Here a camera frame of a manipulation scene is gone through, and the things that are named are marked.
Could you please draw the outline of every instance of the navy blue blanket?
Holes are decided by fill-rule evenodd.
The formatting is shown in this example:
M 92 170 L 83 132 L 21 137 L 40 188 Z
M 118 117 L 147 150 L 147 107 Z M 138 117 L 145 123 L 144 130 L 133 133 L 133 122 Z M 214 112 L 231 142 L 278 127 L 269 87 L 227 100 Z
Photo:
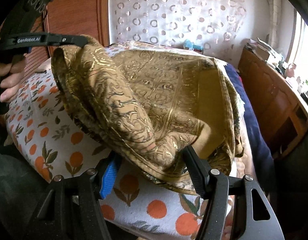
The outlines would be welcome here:
M 242 81 L 230 64 L 225 66 L 225 71 L 233 83 L 237 93 L 245 103 L 244 120 L 246 123 L 247 135 L 251 145 L 255 173 L 258 182 L 266 192 L 276 191 L 276 177 L 274 170 L 274 161 L 267 147 L 258 126 L 258 122 L 252 109 L 250 100 L 248 99 L 243 88 Z

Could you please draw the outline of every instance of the wooden door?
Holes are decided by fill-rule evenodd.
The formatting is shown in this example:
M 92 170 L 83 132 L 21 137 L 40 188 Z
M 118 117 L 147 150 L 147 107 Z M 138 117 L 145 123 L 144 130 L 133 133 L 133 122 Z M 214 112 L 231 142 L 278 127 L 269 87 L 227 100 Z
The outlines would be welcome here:
M 47 11 L 49 32 L 88 34 L 109 45 L 108 0 L 53 0 Z

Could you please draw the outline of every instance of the window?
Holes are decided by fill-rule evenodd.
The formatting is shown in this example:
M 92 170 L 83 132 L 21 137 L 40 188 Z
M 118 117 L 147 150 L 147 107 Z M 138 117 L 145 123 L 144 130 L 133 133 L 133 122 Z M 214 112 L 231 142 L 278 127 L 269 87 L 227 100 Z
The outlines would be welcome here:
M 286 61 L 297 65 L 297 76 L 300 76 L 302 82 L 308 81 L 308 26 L 296 10 L 292 39 Z
M 308 26 L 306 24 L 304 24 L 302 43 L 294 62 L 301 80 L 308 81 Z

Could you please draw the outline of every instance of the blue object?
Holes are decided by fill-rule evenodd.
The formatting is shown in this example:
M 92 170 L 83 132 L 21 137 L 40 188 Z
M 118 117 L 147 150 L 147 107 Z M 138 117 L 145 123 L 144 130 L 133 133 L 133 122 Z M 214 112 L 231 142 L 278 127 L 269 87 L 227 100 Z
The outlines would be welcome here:
M 191 42 L 188 39 L 184 41 L 183 48 L 189 48 L 189 50 L 198 49 L 203 51 L 203 46 L 195 45 L 194 42 Z
M 230 81 L 233 83 L 236 92 L 245 103 L 244 121 L 246 123 L 247 136 L 251 145 L 253 163 L 258 182 L 265 191 L 276 191 L 277 184 L 274 160 L 270 149 L 261 135 L 251 102 L 246 95 L 243 84 L 238 73 L 235 71 L 235 68 L 231 64 L 227 64 L 225 66 L 225 71 L 229 76 Z
M 122 163 L 122 157 L 119 154 L 115 153 L 114 151 L 110 152 L 108 159 L 109 163 L 101 179 L 101 190 L 100 190 L 101 199 L 105 199 L 106 196 L 111 193 L 118 170 Z

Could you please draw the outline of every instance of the folded cloth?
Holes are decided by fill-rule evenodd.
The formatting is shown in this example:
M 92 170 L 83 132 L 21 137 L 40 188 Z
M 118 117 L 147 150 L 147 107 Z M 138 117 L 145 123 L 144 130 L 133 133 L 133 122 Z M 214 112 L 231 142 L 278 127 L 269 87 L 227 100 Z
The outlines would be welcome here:
M 191 144 L 230 173 L 242 155 L 237 94 L 214 58 L 149 50 L 110 58 L 97 40 L 54 51 L 52 72 L 65 109 L 83 132 L 156 184 L 195 194 L 179 151 Z

